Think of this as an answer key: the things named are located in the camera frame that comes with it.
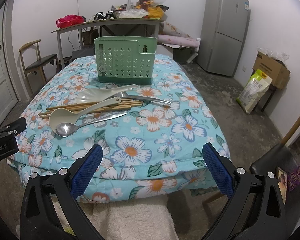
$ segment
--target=green utensil holder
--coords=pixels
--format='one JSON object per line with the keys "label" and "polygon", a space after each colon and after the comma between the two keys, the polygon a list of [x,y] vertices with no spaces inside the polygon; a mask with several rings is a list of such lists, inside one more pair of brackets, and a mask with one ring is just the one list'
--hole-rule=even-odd
{"label": "green utensil holder", "polygon": [[98,81],[151,85],[157,38],[105,36],[94,40]]}

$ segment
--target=gray refrigerator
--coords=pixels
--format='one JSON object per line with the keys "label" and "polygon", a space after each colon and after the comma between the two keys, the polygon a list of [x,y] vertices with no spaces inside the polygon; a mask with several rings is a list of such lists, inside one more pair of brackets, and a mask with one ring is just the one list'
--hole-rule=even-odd
{"label": "gray refrigerator", "polygon": [[197,63],[234,76],[249,25],[248,0],[206,0]]}

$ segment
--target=cardboard box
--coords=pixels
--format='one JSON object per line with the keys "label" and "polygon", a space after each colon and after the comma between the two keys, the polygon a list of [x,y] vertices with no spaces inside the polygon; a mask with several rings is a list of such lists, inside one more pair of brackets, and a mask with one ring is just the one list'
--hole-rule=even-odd
{"label": "cardboard box", "polygon": [[284,65],[259,51],[253,69],[266,73],[272,78],[271,84],[279,89],[286,86],[290,76],[290,71]]}

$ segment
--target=floral blanket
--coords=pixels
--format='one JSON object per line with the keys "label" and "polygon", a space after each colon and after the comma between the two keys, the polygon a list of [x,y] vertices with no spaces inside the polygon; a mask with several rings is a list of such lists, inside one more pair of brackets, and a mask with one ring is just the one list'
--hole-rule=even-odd
{"label": "floral blanket", "polygon": [[[182,69],[170,57],[156,55],[153,84],[129,92],[170,101],[170,106],[145,102],[120,118],[80,128],[62,138],[39,113],[47,107],[74,104],[87,88],[105,88],[97,80],[94,56],[76,59],[56,74],[35,96],[21,116],[27,128],[16,139],[19,152],[7,163],[18,169],[21,183],[29,175],[54,174],[86,155],[94,143],[103,148],[101,165],[81,202],[109,202],[167,194],[182,188],[197,192],[216,189],[202,158],[202,146],[210,142],[230,157],[227,143],[202,97]],[[89,114],[77,124],[111,113]]]}

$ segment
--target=chopstick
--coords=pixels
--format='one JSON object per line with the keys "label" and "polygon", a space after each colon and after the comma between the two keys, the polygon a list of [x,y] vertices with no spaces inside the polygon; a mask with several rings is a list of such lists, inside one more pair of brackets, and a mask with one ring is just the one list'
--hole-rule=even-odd
{"label": "chopstick", "polygon": [[[106,106],[94,111],[89,112],[89,114],[110,112],[110,111],[122,111],[122,110],[131,110],[131,107],[142,106],[142,103],[134,104],[134,105],[123,105],[123,106]],[[45,115],[41,115],[41,118],[49,118],[52,112],[47,112]]]}
{"label": "chopstick", "polygon": [[[121,102],[125,102],[125,101],[132,101],[132,99],[131,98],[121,99]],[[100,101],[72,104],[72,105],[66,105],[66,106],[54,106],[54,107],[48,107],[46,110],[48,111],[48,110],[54,110],[54,109],[58,109],[58,108],[69,108],[69,107],[75,107],[75,106],[92,106],[92,105],[95,105],[96,103],[100,103]]]}
{"label": "chopstick", "polygon": [[[121,102],[121,103],[113,104],[111,106],[135,105],[135,104],[140,104],[140,103],[142,103],[142,101],[133,101],[133,100],[130,100],[130,101],[124,101],[124,102]],[[89,103],[89,105],[87,105],[87,103],[85,103],[85,104],[86,105],[84,105],[84,106],[76,106],[76,105],[56,106],[56,107],[54,107],[54,109],[52,109],[52,110],[50,110],[48,112],[39,113],[39,115],[41,116],[41,115],[51,114],[55,109],[58,109],[58,108],[65,108],[65,109],[73,112],[73,111],[84,110],[84,109],[86,109],[86,108],[94,105],[94,103]]]}

